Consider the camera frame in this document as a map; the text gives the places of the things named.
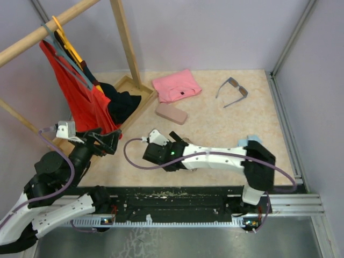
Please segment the pink glasses case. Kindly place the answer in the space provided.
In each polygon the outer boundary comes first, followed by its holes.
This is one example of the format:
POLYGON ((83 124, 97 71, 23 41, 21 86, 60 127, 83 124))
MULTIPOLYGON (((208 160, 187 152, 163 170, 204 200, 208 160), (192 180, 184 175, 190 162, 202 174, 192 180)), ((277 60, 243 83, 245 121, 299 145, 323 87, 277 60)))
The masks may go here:
POLYGON ((179 125, 183 125, 188 118, 188 114, 185 111, 165 103, 160 103, 157 106, 155 113, 158 116, 179 125))

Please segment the flag newspaper print glasses case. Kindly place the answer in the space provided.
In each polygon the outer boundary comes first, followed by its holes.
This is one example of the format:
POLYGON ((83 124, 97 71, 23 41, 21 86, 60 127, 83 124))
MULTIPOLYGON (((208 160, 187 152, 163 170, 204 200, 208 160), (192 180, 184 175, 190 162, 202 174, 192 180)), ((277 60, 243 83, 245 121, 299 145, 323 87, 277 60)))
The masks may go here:
POLYGON ((185 141, 188 144, 193 144, 193 142, 189 138, 187 138, 187 137, 183 137, 182 140, 185 141))

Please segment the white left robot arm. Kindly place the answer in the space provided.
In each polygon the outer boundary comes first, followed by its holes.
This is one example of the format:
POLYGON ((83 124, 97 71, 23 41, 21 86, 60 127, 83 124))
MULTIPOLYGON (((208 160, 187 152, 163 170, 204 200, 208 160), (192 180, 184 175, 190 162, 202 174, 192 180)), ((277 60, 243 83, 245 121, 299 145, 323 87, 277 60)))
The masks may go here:
POLYGON ((25 251, 48 232, 80 216, 92 213, 106 213, 112 200, 103 186, 95 186, 89 192, 55 211, 48 212, 66 190, 78 186, 91 165, 93 156, 115 154, 122 133, 115 130, 102 134, 101 128, 77 133, 74 148, 66 155, 59 147, 47 140, 43 133, 54 128, 40 129, 38 136, 52 151, 46 153, 35 164, 36 174, 24 186, 14 207, 1 220, 1 254, 25 251))

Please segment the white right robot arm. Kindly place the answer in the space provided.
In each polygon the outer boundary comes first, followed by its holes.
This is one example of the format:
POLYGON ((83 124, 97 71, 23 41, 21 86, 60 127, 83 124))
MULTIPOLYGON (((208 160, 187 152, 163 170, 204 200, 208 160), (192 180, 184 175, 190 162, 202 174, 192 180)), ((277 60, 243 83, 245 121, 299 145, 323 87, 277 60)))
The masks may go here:
POLYGON ((243 175, 240 199, 241 208, 248 213, 259 207, 261 196, 274 186, 275 156, 261 143, 250 140, 245 146, 215 148, 194 145, 171 132, 173 140, 158 130, 152 130, 147 138, 143 159, 162 166, 165 171, 220 169, 243 175))

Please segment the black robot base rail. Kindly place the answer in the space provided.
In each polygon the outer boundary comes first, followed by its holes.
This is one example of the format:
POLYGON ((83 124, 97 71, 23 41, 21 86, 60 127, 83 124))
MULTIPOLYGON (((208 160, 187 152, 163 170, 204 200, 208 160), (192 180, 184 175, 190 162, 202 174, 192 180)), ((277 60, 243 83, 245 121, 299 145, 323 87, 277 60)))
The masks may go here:
POLYGON ((257 205, 245 204, 242 187, 108 187, 100 211, 68 219, 78 230, 110 227, 258 227, 264 216, 307 215, 306 198, 270 192, 257 205))

